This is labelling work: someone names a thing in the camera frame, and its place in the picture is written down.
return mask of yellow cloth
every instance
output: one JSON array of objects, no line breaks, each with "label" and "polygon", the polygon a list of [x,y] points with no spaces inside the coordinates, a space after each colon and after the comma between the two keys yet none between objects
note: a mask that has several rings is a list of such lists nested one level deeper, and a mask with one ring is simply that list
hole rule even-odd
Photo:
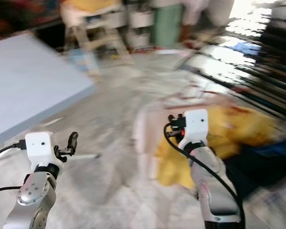
[{"label": "yellow cloth", "polygon": [[79,10],[94,13],[111,5],[116,5],[120,3],[120,0],[64,0],[63,2]]},{"label": "yellow cloth", "polygon": [[[221,159],[239,152],[239,143],[261,146],[270,143],[275,131],[274,119],[246,107],[210,106],[208,110],[208,146],[211,146]],[[180,184],[193,188],[187,158],[175,151],[163,137],[155,152],[159,159],[157,179],[160,184],[169,186]]]}]

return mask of wire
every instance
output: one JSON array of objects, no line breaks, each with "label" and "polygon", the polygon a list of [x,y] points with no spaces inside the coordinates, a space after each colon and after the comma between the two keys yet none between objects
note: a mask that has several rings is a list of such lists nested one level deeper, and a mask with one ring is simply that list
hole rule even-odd
[{"label": "wire", "polygon": [[221,178],[220,176],[218,176],[212,169],[210,169],[207,165],[205,165],[204,163],[202,163],[201,161],[197,160],[195,157],[193,157],[192,155],[190,155],[189,153],[185,152],[184,150],[178,148],[174,143],[171,142],[171,140],[169,139],[169,137],[166,135],[166,129],[167,127],[171,126],[170,123],[167,123],[164,126],[164,137],[167,140],[167,142],[170,144],[171,147],[173,147],[175,150],[177,150],[178,152],[180,152],[181,154],[183,154],[184,156],[186,156],[187,158],[191,159],[192,161],[194,161],[196,164],[198,164],[200,167],[204,168],[206,171],[208,171],[212,176],[214,176],[226,189],[227,191],[231,194],[231,196],[233,197],[233,199],[236,201],[238,207],[239,207],[239,211],[240,211],[240,217],[241,217],[241,224],[242,224],[242,228],[245,228],[245,212],[244,212],[244,208],[243,208],[243,203],[242,201],[239,199],[239,197],[237,197],[237,195],[235,194],[235,192],[230,188],[230,186],[228,186]]},{"label": "wire", "polygon": [[5,150],[11,149],[11,148],[17,148],[17,147],[18,147],[17,144],[12,144],[10,146],[7,146],[7,147],[1,149],[0,153],[4,152]]},{"label": "wire", "polygon": [[0,188],[0,191],[12,190],[12,189],[19,189],[19,188],[21,188],[21,186],[1,187],[1,188]]}]

